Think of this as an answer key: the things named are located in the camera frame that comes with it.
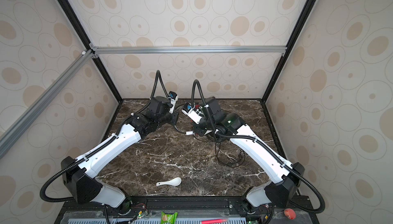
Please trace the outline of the white headphones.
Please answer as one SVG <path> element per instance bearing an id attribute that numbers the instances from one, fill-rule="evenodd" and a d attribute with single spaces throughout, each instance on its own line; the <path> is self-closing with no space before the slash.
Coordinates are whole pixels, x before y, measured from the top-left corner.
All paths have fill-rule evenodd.
<path id="1" fill-rule="evenodd" d="M 174 129 L 182 135 L 194 136 L 195 133 L 193 132 L 192 124 L 188 120 L 188 117 L 186 115 L 184 115 L 182 112 L 182 107 L 184 105 L 185 105 L 185 102 L 181 102 L 180 104 L 177 104 L 175 106 L 175 111 L 178 112 L 178 120 L 177 120 L 176 124 L 174 125 Z"/>

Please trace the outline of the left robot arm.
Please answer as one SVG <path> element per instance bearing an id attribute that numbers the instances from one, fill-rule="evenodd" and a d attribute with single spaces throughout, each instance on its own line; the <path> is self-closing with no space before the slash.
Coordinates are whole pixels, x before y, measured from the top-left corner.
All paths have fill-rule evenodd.
<path id="1" fill-rule="evenodd" d="M 154 133 L 162 125 L 176 121 L 176 94 L 164 91 L 163 97 L 155 96 L 157 85 L 164 85 L 160 71 L 155 74 L 148 104 L 124 119 L 118 130 L 95 148 L 75 159 L 70 156 L 65 158 L 61 163 L 61 171 L 43 184 L 40 198 L 48 203 L 72 200 L 78 204 L 98 203 L 115 208 L 121 215 L 129 213 L 131 197 L 120 188 L 110 186 L 96 177 L 127 148 Z M 46 194 L 47 188 L 58 178 L 63 179 L 71 197 L 53 198 Z"/>

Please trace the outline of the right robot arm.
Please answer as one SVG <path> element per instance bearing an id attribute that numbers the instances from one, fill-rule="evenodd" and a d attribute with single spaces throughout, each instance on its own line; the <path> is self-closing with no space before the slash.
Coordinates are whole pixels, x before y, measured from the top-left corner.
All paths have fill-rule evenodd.
<path id="1" fill-rule="evenodd" d="M 242 204 L 247 212 L 252 213 L 264 204 L 281 208 L 293 205 L 309 213 L 322 213 L 325 210 L 323 196 L 304 178 L 305 168 L 302 164 L 293 164 L 276 153 L 256 135 L 244 119 L 221 109 L 215 97 L 205 98 L 197 79 L 192 84 L 191 103 L 184 106 L 183 113 L 192 120 L 194 133 L 210 136 L 216 145 L 230 141 L 253 159 L 269 177 L 267 183 L 246 192 Z M 292 198 L 301 184 L 314 192 L 319 200 L 318 208 L 310 209 L 293 201 Z"/>

